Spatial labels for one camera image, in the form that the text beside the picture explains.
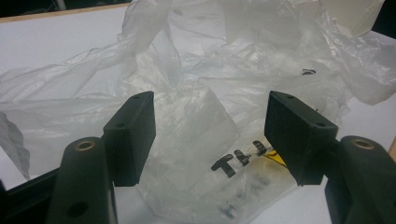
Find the translucent plastic bag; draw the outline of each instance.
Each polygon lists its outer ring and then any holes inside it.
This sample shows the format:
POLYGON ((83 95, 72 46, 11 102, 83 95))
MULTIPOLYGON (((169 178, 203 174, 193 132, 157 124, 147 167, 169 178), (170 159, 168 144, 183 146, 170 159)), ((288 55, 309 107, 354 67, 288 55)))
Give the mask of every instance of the translucent plastic bag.
POLYGON ((396 92, 395 56, 377 39, 340 35, 318 1, 132 2, 117 43, 0 75, 1 125, 15 124, 29 153, 15 132, 0 132, 0 146, 26 176, 42 175, 68 143, 101 136, 127 97, 154 91, 145 201, 177 221, 248 222, 295 188, 262 156, 271 152, 262 135, 268 92, 293 94, 339 123, 350 93, 375 104, 396 92), (216 168, 222 158, 234 174, 216 168))

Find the table surface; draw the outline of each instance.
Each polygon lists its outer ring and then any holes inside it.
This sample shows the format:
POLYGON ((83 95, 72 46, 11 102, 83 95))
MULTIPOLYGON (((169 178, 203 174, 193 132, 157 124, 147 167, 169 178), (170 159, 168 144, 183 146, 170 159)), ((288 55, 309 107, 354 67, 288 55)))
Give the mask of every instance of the table surface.
MULTIPOLYGON (((116 42, 125 9, 125 5, 115 5, 0 19, 0 74, 13 68, 60 63, 88 49, 116 42)), ((385 39, 396 45, 394 39, 385 39)), ((388 149, 396 135, 396 95, 373 106, 352 98, 348 106, 351 110, 343 116, 337 138, 359 135, 388 149)), ((24 181, 3 150, 0 179, 7 189, 24 181)), ((261 212, 252 223, 331 223, 325 182, 298 188, 261 212)), ((156 217, 136 188, 116 188, 116 197, 120 223, 176 223, 156 217)))

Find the black object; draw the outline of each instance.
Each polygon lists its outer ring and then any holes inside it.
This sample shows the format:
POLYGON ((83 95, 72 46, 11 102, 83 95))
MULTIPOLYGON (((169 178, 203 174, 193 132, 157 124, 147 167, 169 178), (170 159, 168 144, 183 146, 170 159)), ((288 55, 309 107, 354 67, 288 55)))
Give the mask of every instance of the black object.
POLYGON ((347 136, 299 99, 271 91, 264 134, 299 185, 329 180, 332 223, 396 223, 396 164, 378 143, 347 136))
POLYGON ((7 192, 0 186, 1 223, 117 223, 113 181, 139 182, 156 134, 153 98, 131 97, 102 138, 70 144, 59 169, 7 192))

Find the crumpled plastic bag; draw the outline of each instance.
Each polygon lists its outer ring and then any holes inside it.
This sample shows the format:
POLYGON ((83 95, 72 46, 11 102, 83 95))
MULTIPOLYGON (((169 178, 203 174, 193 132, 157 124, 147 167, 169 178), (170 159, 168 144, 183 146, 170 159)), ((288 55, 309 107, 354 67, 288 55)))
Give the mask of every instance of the crumpled plastic bag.
POLYGON ((26 177, 42 175, 69 143, 101 136, 129 96, 154 91, 157 137, 138 187, 157 215, 183 222, 249 222, 295 188, 262 155, 270 90, 335 123, 352 94, 376 104, 396 92, 395 47, 344 37, 314 0, 133 1, 118 38, 0 75, 0 127, 18 129, 0 146, 26 177), (233 171, 216 169, 222 158, 233 171))

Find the screw hole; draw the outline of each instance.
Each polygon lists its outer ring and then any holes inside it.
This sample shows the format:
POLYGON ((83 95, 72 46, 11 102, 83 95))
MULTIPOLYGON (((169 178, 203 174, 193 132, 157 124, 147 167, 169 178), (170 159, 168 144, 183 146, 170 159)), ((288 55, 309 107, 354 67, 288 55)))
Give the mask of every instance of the screw hole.
POLYGON ((79 217, 88 210, 88 205, 84 202, 74 203, 67 209, 67 215, 70 217, 79 217))
POLYGON ((75 150, 85 151, 85 150, 93 148, 94 146, 95 146, 95 143, 93 141, 83 141, 76 145, 75 150))
POLYGON ((118 123, 118 124, 116 124, 116 128, 123 128, 123 127, 125 127, 125 124, 124 124, 124 123, 118 123))
POLYGON ((371 144, 371 143, 369 143, 369 142, 367 142, 365 140, 362 140, 362 139, 354 139, 354 140, 352 140, 352 143, 355 146, 361 147, 361 148, 364 148, 364 149, 373 149, 374 148, 373 144, 371 144))
POLYGON ((318 125, 319 127, 325 127, 325 126, 326 126, 326 124, 324 124, 324 123, 322 123, 322 122, 317 122, 317 125, 318 125))

